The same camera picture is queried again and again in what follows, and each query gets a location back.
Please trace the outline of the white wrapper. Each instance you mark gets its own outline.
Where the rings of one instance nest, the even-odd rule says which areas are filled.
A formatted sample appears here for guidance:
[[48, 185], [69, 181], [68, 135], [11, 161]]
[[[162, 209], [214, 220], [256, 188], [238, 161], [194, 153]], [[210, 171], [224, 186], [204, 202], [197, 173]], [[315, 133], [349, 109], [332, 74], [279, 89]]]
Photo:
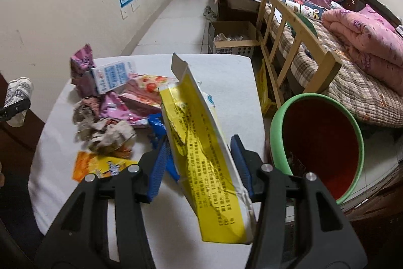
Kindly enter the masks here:
[[[10, 106], [23, 99], [31, 99], [33, 93], [33, 83], [27, 77], [20, 77], [8, 82], [6, 100], [4, 106]], [[7, 121], [11, 127], [18, 128], [24, 124], [27, 110], [24, 110]]]

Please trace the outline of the purple snack wrapper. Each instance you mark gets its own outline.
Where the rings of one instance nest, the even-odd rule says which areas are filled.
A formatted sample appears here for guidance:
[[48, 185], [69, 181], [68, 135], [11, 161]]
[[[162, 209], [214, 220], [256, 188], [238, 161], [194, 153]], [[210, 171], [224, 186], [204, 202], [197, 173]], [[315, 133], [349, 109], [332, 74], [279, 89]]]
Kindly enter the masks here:
[[120, 99], [118, 92], [123, 90], [124, 85], [105, 94], [98, 93], [91, 74], [91, 69], [95, 67], [97, 65], [94, 63], [92, 49], [88, 44], [70, 57], [71, 83], [75, 86], [78, 95], [81, 98], [99, 99], [101, 117], [126, 120], [134, 128], [146, 127], [148, 120], [135, 114]]

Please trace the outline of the yellow paper box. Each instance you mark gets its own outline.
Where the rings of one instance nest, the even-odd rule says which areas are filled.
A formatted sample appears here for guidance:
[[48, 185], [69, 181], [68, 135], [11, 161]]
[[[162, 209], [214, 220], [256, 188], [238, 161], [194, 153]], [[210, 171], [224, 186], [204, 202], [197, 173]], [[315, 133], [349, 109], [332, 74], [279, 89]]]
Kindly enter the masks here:
[[187, 62], [172, 56], [177, 82], [160, 88], [179, 185], [198, 219], [204, 242], [249, 244], [256, 226], [252, 200], [217, 124], [215, 105]]

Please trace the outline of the pink strawberry pocky box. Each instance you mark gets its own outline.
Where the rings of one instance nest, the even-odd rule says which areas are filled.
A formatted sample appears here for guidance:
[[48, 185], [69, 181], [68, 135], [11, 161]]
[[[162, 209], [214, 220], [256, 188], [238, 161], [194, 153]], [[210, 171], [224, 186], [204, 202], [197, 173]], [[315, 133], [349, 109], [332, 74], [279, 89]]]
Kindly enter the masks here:
[[160, 88], [176, 83], [176, 78], [130, 73], [119, 97], [138, 116], [160, 113]]

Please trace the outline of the orange yellow juice carton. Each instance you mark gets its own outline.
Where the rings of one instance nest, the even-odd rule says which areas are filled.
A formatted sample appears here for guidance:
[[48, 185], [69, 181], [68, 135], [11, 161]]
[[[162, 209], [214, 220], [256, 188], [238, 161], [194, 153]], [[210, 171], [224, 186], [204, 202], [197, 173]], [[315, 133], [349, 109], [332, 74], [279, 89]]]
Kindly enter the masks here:
[[119, 174], [126, 167], [136, 165], [137, 163], [138, 160], [101, 156], [79, 151], [75, 160], [72, 179], [80, 182], [86, 175], [91, 173], [98, 178], [111, 177]]

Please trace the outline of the crumpled paper ball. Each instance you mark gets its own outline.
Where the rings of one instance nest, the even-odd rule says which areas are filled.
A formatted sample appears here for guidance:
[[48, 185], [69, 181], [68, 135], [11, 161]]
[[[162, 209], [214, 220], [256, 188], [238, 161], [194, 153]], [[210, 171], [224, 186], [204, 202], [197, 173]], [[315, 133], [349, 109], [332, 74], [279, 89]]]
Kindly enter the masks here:
[[132, 156], [135, 130], [126, 120], [101, 117], [99, 99], [88, 97], [78, 102], [72, 121], [77, 126], [77, 137], [91, 152], [123, 159]]

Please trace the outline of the blue white milk carton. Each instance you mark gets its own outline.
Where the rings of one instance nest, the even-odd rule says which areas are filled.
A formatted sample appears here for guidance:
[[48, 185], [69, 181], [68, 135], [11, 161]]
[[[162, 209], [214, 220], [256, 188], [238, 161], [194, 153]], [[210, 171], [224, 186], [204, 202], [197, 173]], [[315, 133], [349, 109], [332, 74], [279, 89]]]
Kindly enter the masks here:
[[125, 85], [129, 75], [134, 72], [135, 64], [131, 61], [118, 61], [91, 69], [99, 94], [105, 94]]

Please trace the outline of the red bin green rim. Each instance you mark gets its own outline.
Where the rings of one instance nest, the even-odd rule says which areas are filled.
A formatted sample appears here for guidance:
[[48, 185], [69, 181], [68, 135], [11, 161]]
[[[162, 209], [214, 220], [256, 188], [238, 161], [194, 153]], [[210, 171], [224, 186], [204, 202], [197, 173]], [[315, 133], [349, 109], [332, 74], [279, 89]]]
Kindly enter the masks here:
[[365, 161], [356, 119], [322, 94], [304, 93], [285, 101], [271, 121], [268, 147], [274, 167], [286, 175], [316, 174], [337, 204], [354, 191]]

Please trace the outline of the blue snack wrapper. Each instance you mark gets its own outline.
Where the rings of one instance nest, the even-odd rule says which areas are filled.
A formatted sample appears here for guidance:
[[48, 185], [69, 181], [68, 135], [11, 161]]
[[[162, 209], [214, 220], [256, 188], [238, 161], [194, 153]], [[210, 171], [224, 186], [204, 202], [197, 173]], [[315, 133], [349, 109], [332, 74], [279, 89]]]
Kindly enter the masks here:
[[[150, 125], [151, 130], [152, 130], [151, 143], [152, 143], [153, 148], [156, 148], [158, 142], [163, 137], [167, 136], [165, 124], [163, 123], [163, 120], [162, 120], [162, 114], [154, 113], [154, 114], [148, 115], [148, 124]], [[174, 164], [173, 154], [172, 154], [172, 151], [170, 150], [170, 142], [167, 141], [166, 144], [167, 144], [169, 154], [167, 156], [165, 169], [166, 169], [167, 173], [171, 176], [171, 178], [176, 183], [178, 183], [180, 175]]]

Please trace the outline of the bed with plaid quilt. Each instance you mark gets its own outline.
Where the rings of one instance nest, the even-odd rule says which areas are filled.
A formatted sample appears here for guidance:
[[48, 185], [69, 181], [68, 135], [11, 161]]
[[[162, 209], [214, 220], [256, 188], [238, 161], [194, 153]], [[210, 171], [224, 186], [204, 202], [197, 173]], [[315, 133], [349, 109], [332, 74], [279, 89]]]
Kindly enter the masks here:
[[314, 92], [344, 105], [359, 121], [402, 127], [402, 97], [364, 73], [343, 44], [317, 18], [307, 17], [318, 36], [282, 0], [249, 0], [257, 13], [259, 49], [274, 90], [276, 106], [285, 102], [281, 87], [296, 81], [295, 94]]

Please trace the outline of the folded pink comforter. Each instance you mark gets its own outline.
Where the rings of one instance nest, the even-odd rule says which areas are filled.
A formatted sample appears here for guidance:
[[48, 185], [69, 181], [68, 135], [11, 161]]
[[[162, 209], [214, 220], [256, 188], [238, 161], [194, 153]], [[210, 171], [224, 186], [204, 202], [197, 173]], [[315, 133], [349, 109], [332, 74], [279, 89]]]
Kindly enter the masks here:
[[373, 18], [345, 9], [324, 12], [322, 24], [362, 71], [402, 95], [402, 37]]

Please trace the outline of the green folded cloth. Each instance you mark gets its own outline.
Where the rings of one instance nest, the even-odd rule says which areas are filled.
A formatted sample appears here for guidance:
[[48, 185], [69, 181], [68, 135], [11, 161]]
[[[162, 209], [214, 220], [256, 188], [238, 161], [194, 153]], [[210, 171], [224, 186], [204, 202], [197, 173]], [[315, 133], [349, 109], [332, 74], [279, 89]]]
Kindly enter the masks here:
[[304, 23], [304, 25], [314, 34], [314, 36], [318, 36], [317, 31], [313, 25], [313, 23], [304, 15], [300, 13], [296, 13], [297, 17]]

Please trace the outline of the cardboard box on floor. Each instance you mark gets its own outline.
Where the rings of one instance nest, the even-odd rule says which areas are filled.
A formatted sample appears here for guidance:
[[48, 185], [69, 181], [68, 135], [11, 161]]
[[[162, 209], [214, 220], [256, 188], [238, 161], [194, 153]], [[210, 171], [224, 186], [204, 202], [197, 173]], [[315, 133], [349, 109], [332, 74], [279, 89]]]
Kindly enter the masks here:
[[208, 25], [208, 54], [253, 57], [257, 32], [247, 21], [217, 21]]

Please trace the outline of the dark wooden headboard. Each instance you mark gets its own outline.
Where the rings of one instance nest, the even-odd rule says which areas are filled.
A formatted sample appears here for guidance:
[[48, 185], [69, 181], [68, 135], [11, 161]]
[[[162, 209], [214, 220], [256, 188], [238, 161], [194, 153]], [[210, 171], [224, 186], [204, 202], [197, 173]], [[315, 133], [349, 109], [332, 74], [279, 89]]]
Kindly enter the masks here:
[[344, 0], [342, 6], [353, 12], [362, 10], [366, 5], [369, 5], [373, 10], [385, 18], [394, 28], [402, 24], [398, 18], [386, 5], [378, 0]]

